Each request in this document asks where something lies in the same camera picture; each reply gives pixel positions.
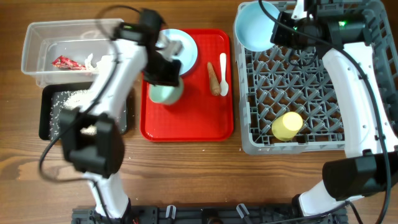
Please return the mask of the green bowl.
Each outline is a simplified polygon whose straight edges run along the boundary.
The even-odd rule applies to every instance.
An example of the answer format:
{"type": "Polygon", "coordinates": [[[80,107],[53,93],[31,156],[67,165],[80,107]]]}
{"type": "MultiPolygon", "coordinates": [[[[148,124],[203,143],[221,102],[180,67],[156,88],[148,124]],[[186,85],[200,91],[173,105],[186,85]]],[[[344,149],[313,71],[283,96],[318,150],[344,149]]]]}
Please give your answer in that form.
{"type": "Polygon", "coordinates": [[[182,96],[184,83],[181,77],[178,78],[177,86],[149,85],[149,98],[152,102],[163,105],[172,105],[182,96]]]}

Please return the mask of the light blue plate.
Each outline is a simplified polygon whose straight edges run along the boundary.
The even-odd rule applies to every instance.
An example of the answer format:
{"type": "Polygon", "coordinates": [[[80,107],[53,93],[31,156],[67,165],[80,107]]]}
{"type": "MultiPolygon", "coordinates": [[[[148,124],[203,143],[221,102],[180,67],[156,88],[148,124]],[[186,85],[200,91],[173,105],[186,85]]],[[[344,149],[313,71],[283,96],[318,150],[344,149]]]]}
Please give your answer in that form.
{"type": "Polygon", "coordinates": [[[180,67],[180,76],[188,73],[198,58],[198,47],[193,37],[187,32],[178,29],[164,29],[160,33],[165,35],[169,40],[181,41],[182,50],[177,55],[173,55],[172,59],[179,60],[182,64],[180,67]]]}

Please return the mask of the light blue bowl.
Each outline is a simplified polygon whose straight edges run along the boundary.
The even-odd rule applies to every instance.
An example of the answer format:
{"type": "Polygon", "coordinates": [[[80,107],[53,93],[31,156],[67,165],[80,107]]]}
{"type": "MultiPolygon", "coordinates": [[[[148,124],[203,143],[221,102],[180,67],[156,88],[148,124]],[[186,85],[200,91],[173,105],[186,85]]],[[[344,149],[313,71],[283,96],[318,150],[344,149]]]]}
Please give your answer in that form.
{"type": "Polygon", "coordinates": [[[258,1],[247,3],[238,12],[234,32],[239,43],[252,52],[262,52],[274,46],[271,42],[275,22],[261,9],[258,1]]]}

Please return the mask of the brown carrot piece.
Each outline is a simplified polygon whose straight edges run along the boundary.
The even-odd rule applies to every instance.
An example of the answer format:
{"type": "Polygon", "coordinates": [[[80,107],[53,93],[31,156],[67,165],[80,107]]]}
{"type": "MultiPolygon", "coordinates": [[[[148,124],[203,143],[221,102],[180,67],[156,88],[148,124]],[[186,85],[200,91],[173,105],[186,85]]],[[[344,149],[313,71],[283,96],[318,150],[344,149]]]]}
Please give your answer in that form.
{"type": "Polygon", "coordinates": [[[221,94],[221,87],[211,62],[207,63],[207,70],[208,70],[211,94],[213,96],[219,96],[221,94]]]}

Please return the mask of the white plastic spoon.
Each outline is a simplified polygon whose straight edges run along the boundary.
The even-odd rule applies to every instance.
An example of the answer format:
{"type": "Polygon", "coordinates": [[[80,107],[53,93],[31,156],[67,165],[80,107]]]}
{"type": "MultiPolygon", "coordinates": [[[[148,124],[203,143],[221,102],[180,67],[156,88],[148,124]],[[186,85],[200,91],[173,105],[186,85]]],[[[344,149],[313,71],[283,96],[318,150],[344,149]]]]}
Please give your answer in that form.
{"type": "Polygon", "coordinates": [[[220,87],[221,87],[221,96],[226,96],[229,91],[229,84],[226,81],[226,54],[221,53],[220,54],[220,69],[221,69],[221,81],[220,81],[220,87]]]}

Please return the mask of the white rice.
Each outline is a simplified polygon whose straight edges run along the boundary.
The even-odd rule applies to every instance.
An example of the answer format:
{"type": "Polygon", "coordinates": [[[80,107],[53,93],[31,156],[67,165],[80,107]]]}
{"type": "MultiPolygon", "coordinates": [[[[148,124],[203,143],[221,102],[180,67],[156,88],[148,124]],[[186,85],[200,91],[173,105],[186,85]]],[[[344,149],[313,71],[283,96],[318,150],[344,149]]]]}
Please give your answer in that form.
{"type": "MultiPolygon", "coordinates": [[[[57,137],[60,133],[59,117],[63,109],[72,110],[81,104],[90,105],[92,94],[89,90],[61,91],[53,94],[50,106],[49,119],[49,139],[57,137]]],[[[127,131],[127,108],[126,104],[121,114],[116,118],[116,124],[121,134],[127,131]]],[[[88,128],[81,128],[80,132],[85,135],[96,134],[96,126],[90,125],[88,128]]]]}

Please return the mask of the yellow plastic cup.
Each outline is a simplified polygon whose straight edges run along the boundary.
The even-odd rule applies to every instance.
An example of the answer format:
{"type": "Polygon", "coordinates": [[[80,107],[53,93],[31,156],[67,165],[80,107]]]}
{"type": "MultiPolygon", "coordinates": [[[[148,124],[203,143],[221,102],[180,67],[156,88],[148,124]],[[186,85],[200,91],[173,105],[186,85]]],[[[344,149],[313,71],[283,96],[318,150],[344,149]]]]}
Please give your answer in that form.
{"type": "Polygon", "coordinates": [[[280,141],[293,139],[303,127],[303,119],[296,112],[287,112],[273,121],[271,130],[280,141]]]}

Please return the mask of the red snack wrapper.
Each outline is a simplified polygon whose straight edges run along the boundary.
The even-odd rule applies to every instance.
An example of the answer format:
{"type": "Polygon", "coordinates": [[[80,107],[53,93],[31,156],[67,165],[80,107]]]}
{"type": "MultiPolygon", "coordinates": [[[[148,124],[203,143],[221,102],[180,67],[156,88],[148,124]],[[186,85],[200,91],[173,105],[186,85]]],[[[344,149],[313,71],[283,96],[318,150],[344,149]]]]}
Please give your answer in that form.
{"type": "Polygon", "coordinates": [[[84,65],[79,64],[78,62],[71,60],[64,56],[59,56],[56,58],[52,65],[57,68],[66,69],[66,70],[86,70],[84,65]]]}

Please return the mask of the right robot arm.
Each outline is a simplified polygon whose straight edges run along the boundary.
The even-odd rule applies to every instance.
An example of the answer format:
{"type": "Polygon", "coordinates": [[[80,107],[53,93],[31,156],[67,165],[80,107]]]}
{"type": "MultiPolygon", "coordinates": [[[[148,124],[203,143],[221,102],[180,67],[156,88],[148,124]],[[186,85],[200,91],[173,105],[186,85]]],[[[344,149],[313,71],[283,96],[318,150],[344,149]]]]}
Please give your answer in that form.
{"type": "Polygon", "coordinates": [[[327,215],[354,200],[384,192],[386,215],[397,183],[397,137],[374,73],[371,23],[347,1],[299,1],[303,16],[272,16],[271,41],[292,49],[315,47],[332,81],[345,134],[345,155],[324,164],[322,181],[297,198],[304,218],[327,215]]]}

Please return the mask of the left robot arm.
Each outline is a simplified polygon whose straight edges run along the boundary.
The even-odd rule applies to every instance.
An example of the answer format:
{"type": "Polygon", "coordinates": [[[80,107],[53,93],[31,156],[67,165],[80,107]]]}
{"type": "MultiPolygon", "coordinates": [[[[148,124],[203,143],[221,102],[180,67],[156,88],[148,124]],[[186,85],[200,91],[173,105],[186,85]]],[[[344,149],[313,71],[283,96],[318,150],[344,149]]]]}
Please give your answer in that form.
{"type": "Polygon", "coordinates": [[[132,222],[119,176],[125,149],[116,118],[136,77],[143,74],[155,86],[179,86],[181,63],[173,55],[182,45],[160,33],[164,24],[157,11],[141,9],[136,24],[121,22],[111,34],[105,32],[113,50],[90,86],[93,100],[60,113],[64,159],[89,181],[104,223],[132,222]]]}

